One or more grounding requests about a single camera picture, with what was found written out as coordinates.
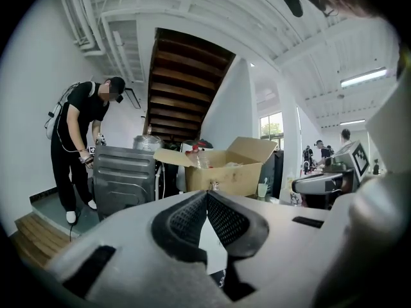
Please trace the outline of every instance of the fluorescent light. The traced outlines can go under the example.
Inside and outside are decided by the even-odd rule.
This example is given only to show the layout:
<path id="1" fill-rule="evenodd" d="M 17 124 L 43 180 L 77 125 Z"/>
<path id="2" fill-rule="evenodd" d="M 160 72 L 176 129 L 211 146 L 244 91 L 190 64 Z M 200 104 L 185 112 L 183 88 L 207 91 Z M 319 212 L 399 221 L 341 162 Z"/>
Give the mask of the fluorescent light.
<path id="1" fill-rule="evenodd" d="M 341 122 L 341 123 L 340 123 L 340 126 L 345 126 L 345 125 L 347 125 L 347 124 L 361 123 L 361 122 L 365 122 L 365 120 L 357 120 L 357 121 Z"/>
<path id="2" fill-rule="evenodd" d="M 386 73 L 387 73 L 387 69 L 385 67 L 383 67 L 382 69 L 376 69 L 371 72 L 356 76 L 354 78 L 341 81 L 341 87 L 345 88 L 345 87 L 348 87 L 349 85 L 355 85 L 357 83 L 361 83 L 361 82 L 368 81 L 371 79 L 380 78 L 381 76 L 385 76 Z"/>

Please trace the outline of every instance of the black cap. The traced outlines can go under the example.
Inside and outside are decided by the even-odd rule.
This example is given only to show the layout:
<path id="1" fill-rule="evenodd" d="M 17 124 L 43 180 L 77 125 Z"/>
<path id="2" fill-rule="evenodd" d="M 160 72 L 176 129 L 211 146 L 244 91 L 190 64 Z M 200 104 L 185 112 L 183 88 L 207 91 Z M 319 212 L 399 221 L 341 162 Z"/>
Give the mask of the black cap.
<path id="1" fill-rule="evenodd" d="M 119 95 L 121 95 L 124 91 L 124 88 L 126 86 L 126 83 L 122 78 L 119 76 L 115 76 L 113 78 L 108 79 L 110 80 L 111 87 L 114 92 L 117 92 Z"/>

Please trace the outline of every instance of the clear plastic container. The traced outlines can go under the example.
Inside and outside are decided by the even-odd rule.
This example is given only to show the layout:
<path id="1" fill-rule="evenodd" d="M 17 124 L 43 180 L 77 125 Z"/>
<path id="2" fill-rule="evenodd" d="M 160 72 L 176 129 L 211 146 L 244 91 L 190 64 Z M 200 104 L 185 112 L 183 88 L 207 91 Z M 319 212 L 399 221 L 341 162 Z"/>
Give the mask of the clear plastic container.
<path id="1" fill-rule="evenodd" d="M 199 169 L 208 169 L 210 167 L 209 159 L 204 155 L 204 151 L 200 151 L 197 145 L 193 146 L 193 150 L 188 154 L 189 159 L 194 163 L 194 166 Z"/>

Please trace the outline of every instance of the window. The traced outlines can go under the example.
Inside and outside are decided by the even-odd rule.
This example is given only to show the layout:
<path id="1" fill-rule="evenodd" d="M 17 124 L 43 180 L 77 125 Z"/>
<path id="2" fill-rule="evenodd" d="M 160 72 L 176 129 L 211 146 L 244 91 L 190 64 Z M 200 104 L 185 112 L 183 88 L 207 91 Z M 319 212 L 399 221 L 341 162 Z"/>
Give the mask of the window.
<path id="1" fill-rule="evenodd" d="M 260 138 L 275 141 L 278 149 L 284 148 L 283 114 L 276 113 L 259 120 Z"/>

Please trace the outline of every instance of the wooden staircase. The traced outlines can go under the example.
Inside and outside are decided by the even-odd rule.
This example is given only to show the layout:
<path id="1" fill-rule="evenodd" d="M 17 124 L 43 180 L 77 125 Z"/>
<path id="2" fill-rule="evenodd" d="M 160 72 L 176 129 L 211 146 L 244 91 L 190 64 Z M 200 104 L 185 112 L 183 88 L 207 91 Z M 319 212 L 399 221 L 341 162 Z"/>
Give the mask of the wooden staircase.
<path id="1" fill-rule="evenodd" d="M 31 213 L 15 222 L 18 231 L 10 239 L 20 258 L 43 268 L 69 243 L 69 236 Z"/>
<path id="2" fill-rule="evenodd" d="M 167 142 L 196 139 L 235 54 L 185 33 L 159 29 L 153 49 L 146 133 Z"/>

